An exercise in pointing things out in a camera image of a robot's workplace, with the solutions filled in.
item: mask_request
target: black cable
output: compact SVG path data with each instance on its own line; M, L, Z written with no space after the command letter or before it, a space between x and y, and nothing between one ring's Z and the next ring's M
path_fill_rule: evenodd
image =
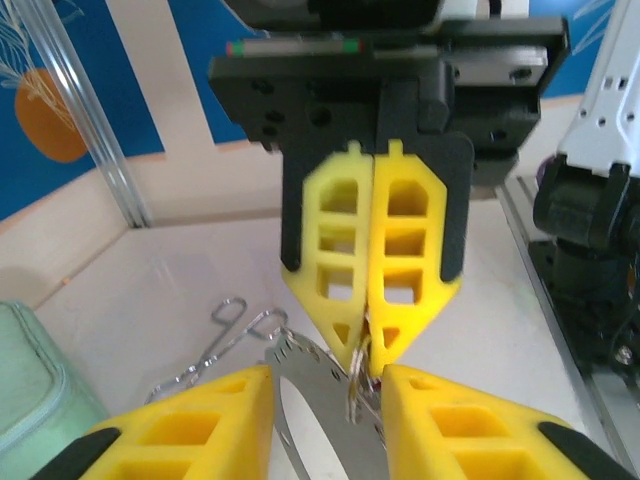
M502 0L489 0L489 16L499 17L502 15Z

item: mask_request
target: metal scissors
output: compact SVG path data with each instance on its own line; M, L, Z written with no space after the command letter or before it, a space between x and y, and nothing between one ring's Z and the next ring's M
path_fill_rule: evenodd
M230 315L229 317L226 317L225 312L227 312L228 310L236 310L236 313ZM179 375L156 385L147 396L144 404L147 405L153 402L159 396L178 393L194 387L202 377L203 372L207 368L214 365L218 360L220 360L246 335L251 335L259 340L264 341L273 340L280 333L281 328L283 326L286 326L289 320L287 313L280 308L263 310L253 320L251 320L251 322L249 322L249 324L238 335L231 338L231 340L223 345L219 351L214 353L218 348L220 342L233 329L236 323L238 323L238 321L244 316L246 311L247 302L241 297L230 297L220 302L220 304L213 310L213 312L211 312L211 320L214 323L224 325L225 328L207 346L207 348L205 348L196 363L189 365ZM267 333L263 333L256 329L259 324L270 317L277 317L280 319L276 328Z

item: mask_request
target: mint green box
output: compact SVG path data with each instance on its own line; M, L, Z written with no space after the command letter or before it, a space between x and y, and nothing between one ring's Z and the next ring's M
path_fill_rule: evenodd
M107 412L34 313L0 302L0 479L28 479Z

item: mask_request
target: yellow plastic part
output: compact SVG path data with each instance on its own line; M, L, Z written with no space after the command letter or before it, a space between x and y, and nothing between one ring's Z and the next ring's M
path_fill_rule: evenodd
M266 480L273 408L258 366L112 418L93 431L122 433L82 480Z
M352 142L304 181L301 267L282 276L342 367L362 334L373 159Z
M376 155L369 247L370 374L378 377L449 303L460 279L440 279L447 189L402 142ZM413 299L391 303L385 291L410 289Z
M382 419L391 480L586 480L537 429L553 416L388 365Z

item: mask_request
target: metal frame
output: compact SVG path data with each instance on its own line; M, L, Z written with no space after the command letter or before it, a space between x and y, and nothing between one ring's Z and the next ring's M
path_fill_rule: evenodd
M625 385L614 373L582 376L573 361L553 311L551 299L529 257L528 244L549 236L533 223L533 200L538 191L535 177L515 177L497 191L549 329L567 368L589 434L627 470L640 474L640 392Z
M53 2L17 0L13 6L127 223L131 228L151 226L122 149Z

